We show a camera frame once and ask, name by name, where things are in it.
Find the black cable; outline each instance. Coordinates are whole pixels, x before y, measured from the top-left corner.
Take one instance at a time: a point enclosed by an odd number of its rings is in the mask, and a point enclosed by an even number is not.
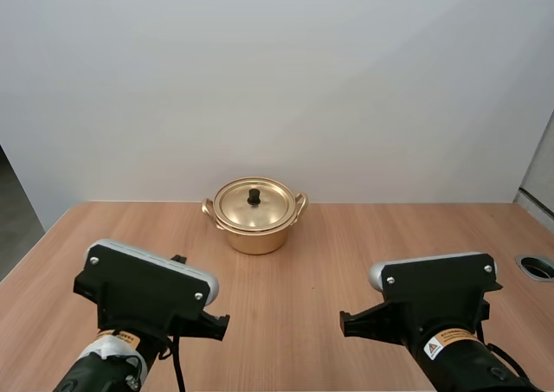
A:
[[[481,322],[477,324],[476,332],[479,341],[485,344],[485,336],[483,335],[483,324]],[[487,347],[495,355],[502,357],[506,361],[506,363],[513,367],[519,377],[523,377],[524,379],[529,380],[529,376],[525,373],[523,368],[519,366],[519,364],[499,346],[489,343],[485,344],[485,347]]]
[[[183,372],[181,371],[181,360],[179,357],[179,336],[173,336],[173,368],[175,368],[179,392],[186,392],[184,388]]]
[[[495,346],[494,344],[489,343],[486,345],[486,347],[492,353],[502,357],[510,366],[512,366],[519,377],[523,377],[524,379],[529,380],[529,376],[527,376],[523,368],[519,366],[519,364],[515,360],[513,360],[513,358],[510,355],[508,355],[505,351],[503,351],[499,346]]]

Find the pot handle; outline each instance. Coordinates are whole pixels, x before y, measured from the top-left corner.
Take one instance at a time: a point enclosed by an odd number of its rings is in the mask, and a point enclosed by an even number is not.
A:
[[[308,199],[308,196],[306,193],[300,192],[295,197],[296,204],[301,203],[299,209],[296,212],[296,219],[294,219],[294,223],[296,223],[302,215],[304,215],[304,212],[306,212],[306,208],[308,207],[308,204],[310,204],[310,201]]]
[[[202,200],[202,213],[209,216],[209,218],[216,225],[216,228],[225,230],[217,221],[216,212],[214,212],[214,203],[210,199]]]

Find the black bracket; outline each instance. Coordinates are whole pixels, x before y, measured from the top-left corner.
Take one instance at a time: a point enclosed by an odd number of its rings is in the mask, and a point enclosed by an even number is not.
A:
[[[488,254],[386,265],[381,284],[382,304],[355,315],[340,313],[346,337],[413,348],[442,327],[475,333],[478,324],[489,317],[485,292],[502,288]]]
[[[172,259],[186,262],[179,255]],[[221,340],[229,316],[215,317],[203,310],[209,291],[204,280],[102,245],[89,249],[74,281],[74,292],[97,305],[101,330],[133,322],[165,335]]]

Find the lid knob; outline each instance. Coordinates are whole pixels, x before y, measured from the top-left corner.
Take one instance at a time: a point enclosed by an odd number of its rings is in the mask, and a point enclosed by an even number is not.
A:
[[[247,202],[250,206],[257,206],[260,204],[260,191],[258,189],[250,189],[248,191]]]

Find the wooden table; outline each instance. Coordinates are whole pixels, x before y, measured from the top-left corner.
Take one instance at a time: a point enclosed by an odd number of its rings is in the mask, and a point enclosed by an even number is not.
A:
[[[338,312],[382,301],[367,280],[374,262],[466,251],[490,253],[504,285],[486,295],[486,339],[538,387],[554,389],[554,284],[529,279],[513,261],[554,257],[554,236],[518,205],[313,205],[281,250],[249,256],[227,246],[199,204],[89,202],[0,284],[0,391],[51,390],[93,340],[95,305],[72,286],[101,238],[184,254],[218,277],[208,312],[231,322],[223,342],[181,342],[190,391],[431,389],[403,347],[344,338]],[[156,362],[143,390],[177,391],[171,362]]]

